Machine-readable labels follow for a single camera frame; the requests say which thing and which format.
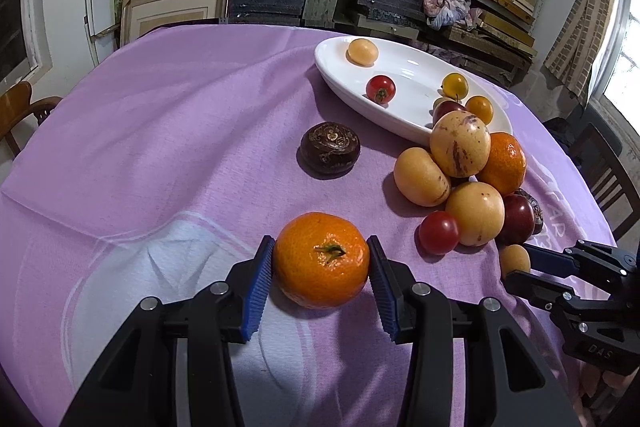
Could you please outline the small tan round fruit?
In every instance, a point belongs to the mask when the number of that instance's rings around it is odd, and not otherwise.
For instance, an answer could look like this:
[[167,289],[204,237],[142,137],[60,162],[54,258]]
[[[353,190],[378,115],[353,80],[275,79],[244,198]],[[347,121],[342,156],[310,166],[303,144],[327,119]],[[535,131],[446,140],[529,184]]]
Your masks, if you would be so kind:
[[529,253],[518,244],[504,246],[499,251],[501,277],[504,279],[514,271],[529,273],[532,269]]

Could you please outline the dark red plum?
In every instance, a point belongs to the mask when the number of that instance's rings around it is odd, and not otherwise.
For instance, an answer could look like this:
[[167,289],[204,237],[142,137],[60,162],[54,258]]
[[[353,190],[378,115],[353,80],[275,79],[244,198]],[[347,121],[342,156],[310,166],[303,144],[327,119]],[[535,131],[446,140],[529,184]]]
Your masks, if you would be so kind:
[[433,124],[436,124],[436,122],[439,121],[440,118],[452,112],[465,112],[465,107],[460,103],[452,100],[445,100],[440,102],[433,109]]
[[522,195],[511,194],[503,199],[504,222],[496,241],[499,244],[521,244],[532,236],[535,215],[529,200]]

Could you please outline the small red cherry tomato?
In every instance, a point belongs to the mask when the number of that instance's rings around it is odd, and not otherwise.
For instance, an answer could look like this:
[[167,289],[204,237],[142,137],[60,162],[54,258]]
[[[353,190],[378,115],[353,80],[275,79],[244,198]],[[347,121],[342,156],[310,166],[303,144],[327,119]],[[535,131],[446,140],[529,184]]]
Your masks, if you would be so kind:
[[456,219],[449,212],[438,210],[428,215],[418,228],[418,241],[429,255],[443,256],[459,243],[460,232]]

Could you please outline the pale yellow round fruit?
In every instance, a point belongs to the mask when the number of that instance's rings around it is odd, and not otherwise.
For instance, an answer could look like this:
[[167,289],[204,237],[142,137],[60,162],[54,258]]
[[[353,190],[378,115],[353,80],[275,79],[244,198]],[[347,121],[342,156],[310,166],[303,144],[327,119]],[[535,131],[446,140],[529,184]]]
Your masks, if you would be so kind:
[[504,204],[495,187],[484,182],[465,182],[449,195],[446,211],[457,222],[459,243],[466,247],[487,244],[504,225]]

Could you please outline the large orange tangerine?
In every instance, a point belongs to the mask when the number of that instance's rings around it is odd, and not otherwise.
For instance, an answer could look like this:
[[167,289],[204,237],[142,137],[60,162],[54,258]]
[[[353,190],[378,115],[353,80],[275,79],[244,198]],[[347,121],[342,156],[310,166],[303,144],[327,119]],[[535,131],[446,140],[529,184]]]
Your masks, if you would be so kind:
[[518,140],[506,132],[492,132],[487,164],[475,178],[491,186],[502,195],[518,190],[525,179],[527,159]]

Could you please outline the small orange tangerine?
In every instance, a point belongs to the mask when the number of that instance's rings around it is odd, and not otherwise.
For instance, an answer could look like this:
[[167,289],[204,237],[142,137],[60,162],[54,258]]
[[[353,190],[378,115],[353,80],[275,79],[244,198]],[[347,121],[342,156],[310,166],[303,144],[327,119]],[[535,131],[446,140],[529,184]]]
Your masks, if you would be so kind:
[[343,218],[307,212],[288,222],[274,243],[272,269],[282,293],[307,309],[333,309],[367,283],[366,240]]

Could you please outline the oval yellow pepino fruit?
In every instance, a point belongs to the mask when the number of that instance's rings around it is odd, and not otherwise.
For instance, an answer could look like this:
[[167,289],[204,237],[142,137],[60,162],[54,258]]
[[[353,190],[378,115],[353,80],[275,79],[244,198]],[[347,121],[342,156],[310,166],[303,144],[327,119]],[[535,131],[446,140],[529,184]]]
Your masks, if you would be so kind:
[[431,154],[421,147],[410,147],[396,159],[393,171],[399,192],[413,204],[436,207],[448,198],[451,182]]

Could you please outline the striped yellow pepino melon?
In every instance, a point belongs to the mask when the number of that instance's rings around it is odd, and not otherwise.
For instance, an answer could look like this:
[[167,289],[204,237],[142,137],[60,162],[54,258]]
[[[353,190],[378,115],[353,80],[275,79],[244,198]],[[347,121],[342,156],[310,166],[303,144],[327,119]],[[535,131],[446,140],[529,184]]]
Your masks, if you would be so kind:
[[430,149],[443,173],[453,178],[469,178],[487,164],[491,137],[483,121],[462,110],[450,112],[431,132]]

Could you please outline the yellow orange cherry tomato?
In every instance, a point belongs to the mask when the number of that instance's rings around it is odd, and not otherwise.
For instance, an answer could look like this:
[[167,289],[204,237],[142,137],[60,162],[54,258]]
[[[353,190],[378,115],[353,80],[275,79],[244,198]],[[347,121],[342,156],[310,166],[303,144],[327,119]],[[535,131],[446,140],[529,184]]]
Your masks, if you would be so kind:
[[488,126],[494,119],[494,106],[489,98],[483,95],[473,95],[465,102],[465,109],[480,118]]

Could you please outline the dark wooden chair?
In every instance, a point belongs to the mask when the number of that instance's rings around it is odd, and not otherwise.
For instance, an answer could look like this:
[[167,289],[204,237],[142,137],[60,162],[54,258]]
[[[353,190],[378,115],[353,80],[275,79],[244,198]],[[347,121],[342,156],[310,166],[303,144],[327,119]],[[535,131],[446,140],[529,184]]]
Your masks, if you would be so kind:
[[568,156],[574,161],[602,212],[626,200],[630,213],[612,231],[614,239],[619,241],[639,221],[638,188],[612,146],[593,124],[587,124],[580,132],[570,146]]

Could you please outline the purple printed tablecloth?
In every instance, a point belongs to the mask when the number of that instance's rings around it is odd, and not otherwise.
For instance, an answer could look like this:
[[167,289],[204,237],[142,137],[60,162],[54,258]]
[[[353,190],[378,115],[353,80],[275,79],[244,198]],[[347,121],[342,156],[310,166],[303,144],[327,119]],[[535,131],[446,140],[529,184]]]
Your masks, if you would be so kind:
[[[426,209],[392,176],[411,144],[371,124],[314,67],[328,34],[302,28],[160,28],[112,54],[30,138],[1,185],[1,365],[43,426],[75,391],[134,306],[191,298],[306,212],[331,213],[449,298],[497,297],[578,407],[582,365],[540,310],[509,296],[494,243],[424,259]],[[506,109],[528,160],[525,190],[544,208],[534,243],[612,244],[608,222],[552,136],[513,94]],[[300,167],[308,128],[346,124],[361,141],[352,171]],[[262,323],[232,346],[247,426],[396,426],[410,346],[383,332],[369,285],[336,310],[296,306],[273,287]]]

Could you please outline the pink crumpled cloth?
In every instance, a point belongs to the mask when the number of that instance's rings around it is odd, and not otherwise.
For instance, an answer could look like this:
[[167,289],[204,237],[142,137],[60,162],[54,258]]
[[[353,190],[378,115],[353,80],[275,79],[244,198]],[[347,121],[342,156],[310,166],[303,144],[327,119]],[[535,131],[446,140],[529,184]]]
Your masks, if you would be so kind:
[[466,30],[474,29],[484,13],[474,8],[470,0],[423,0],[426,23],[435,30],[458,26]]

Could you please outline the pale peach round fruit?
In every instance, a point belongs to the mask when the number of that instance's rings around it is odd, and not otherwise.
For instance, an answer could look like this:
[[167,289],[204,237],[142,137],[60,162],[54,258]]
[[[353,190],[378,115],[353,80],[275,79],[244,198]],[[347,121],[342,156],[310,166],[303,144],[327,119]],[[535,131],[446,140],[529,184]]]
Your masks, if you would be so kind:
[[378,59],[378,47],[368,39],[357,38],[349,43],[346,56],[359,66],[371,67]]

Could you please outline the framed picture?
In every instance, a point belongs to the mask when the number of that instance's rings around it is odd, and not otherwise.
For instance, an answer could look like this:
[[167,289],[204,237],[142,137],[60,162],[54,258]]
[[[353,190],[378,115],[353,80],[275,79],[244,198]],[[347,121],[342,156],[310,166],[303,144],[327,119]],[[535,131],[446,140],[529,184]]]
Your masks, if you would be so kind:
[[137,40],[160,26],[227,16],[229,0],[124,0],[120,45]]

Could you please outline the window frame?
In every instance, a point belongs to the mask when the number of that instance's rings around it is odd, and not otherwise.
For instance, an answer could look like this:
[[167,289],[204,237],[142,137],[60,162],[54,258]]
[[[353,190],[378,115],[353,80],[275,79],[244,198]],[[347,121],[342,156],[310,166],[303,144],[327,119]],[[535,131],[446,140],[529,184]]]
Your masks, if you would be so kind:
[[1,91],[51,67],[43,0],[1,0]]

